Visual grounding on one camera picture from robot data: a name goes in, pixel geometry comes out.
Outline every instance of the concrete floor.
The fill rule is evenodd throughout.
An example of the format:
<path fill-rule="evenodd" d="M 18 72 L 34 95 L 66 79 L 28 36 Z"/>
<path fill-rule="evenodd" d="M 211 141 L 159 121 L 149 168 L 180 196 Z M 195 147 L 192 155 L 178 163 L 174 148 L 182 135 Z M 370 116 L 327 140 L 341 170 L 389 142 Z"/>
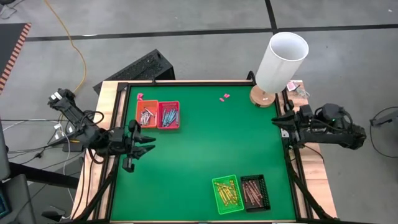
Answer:
<path fill-rule="evenodd" d="M 262 0 L 50 2 L 72 35 L 271 26 Z M 398 23 L 395 0 L 271 2 L 278 27 Z M 17 14 L 0 22 L 31 22 L 29 37 L 65 35 L 41 0 L 23 2 L 17 9 Z M 310 53 L 294 79 L 305 82 L 312 108 L 325 103 L 344 106 L 369 134 L 369 119 L 385 107 L 398 105 L 397 29 L 298 34 L 307 40 Z M 245 78 L 249 70 L 257 70 L 270 37 L 264 33 L 75 41 L 88 66 L 77 103 L 83 110 L 95 109 L 98 97 L 91 87 L 153 49 L 159 49 L 173 64 L 177 79 Z M 59 87 L 74 89 L 82 73 L 81 61 L 68 41 L 26 42 L 1 95 L 2 118 L 57 118 L 57 112 L 47 106 L 48 96 Z M 46 143 L 52 132 L 49 124 L 21 125 L 6 132 L 6 141 L 11 150 L 34 148 Z M 380 150 L 398 156 L 393 125 L 373 133 Z M 357 222 L 396 223 L 397 160 L 377 154 L 369 139 L 357 151 L 332 145 L 321 148 L 338 216 Z M 31 156 L 15 161 L 24 162 Z M 49 150 L 28 165 L 45 167 L 66 156 L 59 149 Z"/>

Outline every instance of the yellow cable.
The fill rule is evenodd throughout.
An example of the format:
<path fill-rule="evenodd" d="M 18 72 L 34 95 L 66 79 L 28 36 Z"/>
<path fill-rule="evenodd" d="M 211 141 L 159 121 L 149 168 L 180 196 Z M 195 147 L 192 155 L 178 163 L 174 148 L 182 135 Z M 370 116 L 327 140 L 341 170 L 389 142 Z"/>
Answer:
<path fill-rule="evenodd" d="M 86 68 L 86 61 L 85 58 L 83 57 L 83 55 L 81 54 L 81 52 L 79 51 L 79 49 L 77 49 L 77 47 L 75 47 L 75 45 L 73 44 L 72 38 L 70 37 L 69 31 L 67 29 L 67 27 L 65 26 L 65 24 L 62 22 L 61 18 L 58 16 L 58 14 L 54 11 L 54 9 L 52 9 L 50 3 L 47 0 L 44 0 L 44 3 L 47 5 L 47 7 L 49 7 L 49 9 L 52 11 L 52 13 L 55 15 L 55 17 L 58 19 L 59 23 L 61 23 L 63 29 L 65 29 L 65 31 L 67 32 L 69 41 L 70 41 L 70 45 L 72 45 L 72 47 L 79 53 L 81 60 L 83 61 L 83 78 L 81 79 L 79 85 L 75 88 L 75 90 L 73 91 L 74 93 L 79 90 L 79 88 L 81 87 L 81 85 L 83 84 L 83 82 L 86 80 L 86 73 L 87 73 L 87 68 Z"/>

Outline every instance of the small pink block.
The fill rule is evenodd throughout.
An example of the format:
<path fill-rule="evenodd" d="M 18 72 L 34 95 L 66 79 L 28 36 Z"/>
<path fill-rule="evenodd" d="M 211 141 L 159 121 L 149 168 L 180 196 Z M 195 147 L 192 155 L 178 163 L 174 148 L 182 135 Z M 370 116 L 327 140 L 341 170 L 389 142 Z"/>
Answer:
<path fill-rule="evenodd" d="M 138 93 L 137 94 L 137 100 L 139 100 L 139 99 L 141 99 L 142 100 L 142 97 L 144 96 L 144 94 L 143 93 Z"/>

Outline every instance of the white cylinder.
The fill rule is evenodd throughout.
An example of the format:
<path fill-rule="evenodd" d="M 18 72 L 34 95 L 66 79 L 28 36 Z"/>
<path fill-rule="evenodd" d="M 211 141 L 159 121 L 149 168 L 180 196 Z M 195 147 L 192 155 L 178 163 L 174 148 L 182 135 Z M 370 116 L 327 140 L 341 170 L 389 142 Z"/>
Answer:
<path fill-rule="evenodd" d="M 280 32 L 271 37 L 256 74 L 256 83 L 266 93 L 282 91 L 305 57 L 308 44 L 299 35 Z"/>

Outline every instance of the green tray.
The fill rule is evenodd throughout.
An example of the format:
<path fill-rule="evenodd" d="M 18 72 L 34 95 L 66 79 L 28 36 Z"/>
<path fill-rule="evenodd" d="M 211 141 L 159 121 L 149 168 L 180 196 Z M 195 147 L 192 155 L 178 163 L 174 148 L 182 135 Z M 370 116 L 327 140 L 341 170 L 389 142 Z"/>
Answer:
<path fill-rule="evenodd" d="M 234 182 L 235 190 L 236 190 L 236 197 L 238 198 L 238 201 L 237 201 L 237 205 L 228 204 L 228 206 L 225 206 L 223 199 L 221 198 L 221 196 L 218 193 L 217 186 L 216 186 L 215 182 L 220 183 L 220 184 L 230 185 L 230 182 L 229 182 L 230 180 L 232 180 Z M 218 213 L 220 215 L 224 215 L 224 214 L 231 213 L 231 212 L 237 212 L 237 211 L 241 211 L 244 209 L 241 192 L 239 190 L 238 180 L 235 175 L 214 178 L 213 180 L 211 180 L 211 182 L 213 184 L 213 190 L 214 190 L 214 195 L 216 197 L 217 209 L 218 209 Z"/>

